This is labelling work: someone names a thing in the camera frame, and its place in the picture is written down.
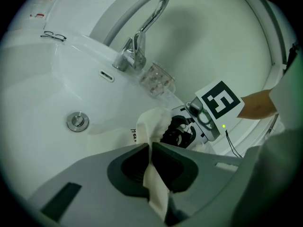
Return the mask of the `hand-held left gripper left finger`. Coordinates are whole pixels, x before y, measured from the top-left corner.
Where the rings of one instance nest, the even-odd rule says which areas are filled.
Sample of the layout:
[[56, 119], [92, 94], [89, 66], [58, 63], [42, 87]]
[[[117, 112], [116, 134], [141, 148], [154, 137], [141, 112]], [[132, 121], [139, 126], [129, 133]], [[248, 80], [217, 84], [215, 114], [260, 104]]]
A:
[[58, 173], [29, 198], [62, 227], [162, 227], [143, 186], [148, 144], [85, 157]]

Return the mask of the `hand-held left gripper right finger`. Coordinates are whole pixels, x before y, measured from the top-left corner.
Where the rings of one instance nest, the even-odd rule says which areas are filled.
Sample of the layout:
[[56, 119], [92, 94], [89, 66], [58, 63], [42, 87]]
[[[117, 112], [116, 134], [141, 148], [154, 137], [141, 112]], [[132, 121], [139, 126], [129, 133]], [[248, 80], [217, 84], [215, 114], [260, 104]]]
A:
[[234, 227], [246, 187], [246, 162], [153, 143], [152, 163], [168, 189], [153, 227]]

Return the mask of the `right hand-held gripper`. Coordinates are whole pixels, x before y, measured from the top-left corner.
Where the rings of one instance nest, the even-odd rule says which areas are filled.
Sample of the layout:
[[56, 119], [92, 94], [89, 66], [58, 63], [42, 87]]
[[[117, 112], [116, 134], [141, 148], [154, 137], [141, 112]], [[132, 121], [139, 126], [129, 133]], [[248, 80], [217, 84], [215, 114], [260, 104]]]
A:
[[[244, 102], [222, 81], [216, 80], [195, 92], [195, 98], [172, 110], [172, 120], [160, 140], [187, 148], [194, 140], [213, 142], [236, 125]], [[191, 133], [177, 129], [189, 125]]]

